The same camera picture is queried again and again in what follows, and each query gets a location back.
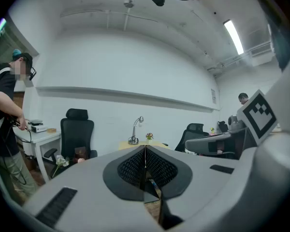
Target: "black office chair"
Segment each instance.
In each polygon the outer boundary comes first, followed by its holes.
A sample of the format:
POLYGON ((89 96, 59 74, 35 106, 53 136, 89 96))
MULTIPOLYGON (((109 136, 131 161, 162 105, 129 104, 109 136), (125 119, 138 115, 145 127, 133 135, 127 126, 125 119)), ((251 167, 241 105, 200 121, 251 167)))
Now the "black office chair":
POLYGON ((196 139, 200 137, 206 137, 209 134, 207 132, 200 132, 195 130, 184 130, 183 136, 179 141, 178 146, 175 148, 176 151, 185 152, 185 142, 190 139, 196 139))
POLYGON ((220 121, 220 122, 218 121, 218 127, 222 133, 228 131, 228 125, 226 125, 226 122, 224 122, 224 121, 220 121))
MULTIPOLYGON (((67 118, 63 118, 60 122, 62 142, 61 155, 64 158, 69 157, 70 164, 67 167, 60 167, 56 171, 56 175, 73 165, 71 159, 74 157, 75 148, 86 147, 89 158, 94 158, 98 155, 96 150, 90 149, 94 123, 93 121, 88 120, 87 110, 70 108, 66 113, 66 117, 67 118)), ((44 157, 51 157, 53 163, 56 164, 55 152, 57 152, 57 149, 52 148, 44 154, 44 157)), ((51 178, 54 175, 56 167, 57 166, 55 166, 51 171, 51 178)))
POLYGON ((187 126, 187 130, 203 132, 204 124, 191 123, 187 126))

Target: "white desk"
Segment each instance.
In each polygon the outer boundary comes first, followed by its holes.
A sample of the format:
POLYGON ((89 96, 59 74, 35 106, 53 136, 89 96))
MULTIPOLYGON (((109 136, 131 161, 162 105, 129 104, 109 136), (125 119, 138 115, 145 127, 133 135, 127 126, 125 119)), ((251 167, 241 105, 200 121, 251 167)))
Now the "white desk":
MULTIPOLYGON (((17 127, 13 127, 13 131, 15 135, 19 137, 21 140, 30 141, 30 134, 27 130, 20 130, 17 127)), ((39 133, 31 132, 31 145, 34 148, 35 156, 38 160, 38 164, 39 164, 39 167, 40 167, 40 170, 41 170, 41 173, 45 182, 48 182, 49 178, 48 178, 48 175, 47 175, 44 163, 43 163, 41 146, 49 142, 52 142, 54 140, 60 140, 60 139, 61 139, 60 131, 56 131, 55 133, 48 133, 46 131, 39 132, 39 133)))

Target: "white device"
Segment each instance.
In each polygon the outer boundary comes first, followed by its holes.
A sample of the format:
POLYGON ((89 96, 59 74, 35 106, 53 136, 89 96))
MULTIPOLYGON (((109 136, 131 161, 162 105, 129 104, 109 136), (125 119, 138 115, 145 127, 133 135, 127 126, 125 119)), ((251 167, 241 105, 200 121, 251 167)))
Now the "white device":
POLYGON ((44 125, 40 125, 40 126, 31 126, 31 131, 38 133, 38 132, 42 132, 42 131, 46 131, 47 126, 44 125))

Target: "wooden floor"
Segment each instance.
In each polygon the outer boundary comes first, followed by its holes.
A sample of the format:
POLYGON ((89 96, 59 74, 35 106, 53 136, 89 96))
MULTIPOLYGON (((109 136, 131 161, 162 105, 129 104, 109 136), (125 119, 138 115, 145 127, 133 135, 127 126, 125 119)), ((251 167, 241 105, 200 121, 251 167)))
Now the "wooden floor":
MULTIPOLYGON (((50 172, 52 171, 54 165, 44 161, 44 166, 45 166, 45 169, 46 169, 48 176, 50 176, 50 172)), ((33 179, 38 184, 38 186, 42 186, 45 184, 45 181, 43 179, 41 171, 39 170, 38 165, 37 165, 36 169, 31 170, 30 173, 31 173, 33 179)), ((159 197, 161 197, 161 191, 160 190, 156 190, 156 191, 157 191, 157 194, 159 195, 159 197)), ((25 202, 27 199, 25 194, 21 190, 17 190, 17 192, 19 193, 19 195, 21 196, 21 198, 25 202)), ((158 222, 159 213, 160 213, 160 200, 155 201, 155 202, 151 202, 151 203, 145 203, 144 206, 148 210, 148 212, 151 214, 151 216, 158 222)))

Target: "chair armrest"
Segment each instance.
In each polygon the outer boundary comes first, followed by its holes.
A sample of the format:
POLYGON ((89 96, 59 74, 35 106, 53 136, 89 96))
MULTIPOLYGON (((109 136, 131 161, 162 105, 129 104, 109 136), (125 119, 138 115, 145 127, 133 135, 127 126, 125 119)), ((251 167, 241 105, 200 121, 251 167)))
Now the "chair armrest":
POLYGON ((57 149, 52 148, 50 150, 48 150, 45 154, 44 157, 45 158, 52 158, 53 162, 56 163, 56 158, 55 158, 55 153, 57 152, 57 149))
POLYGON ((91 158, 95 158, 98 156, 98 152, 96 150, 91 150, 90 151, 90 156, 89 156, 89 159, 91 158))

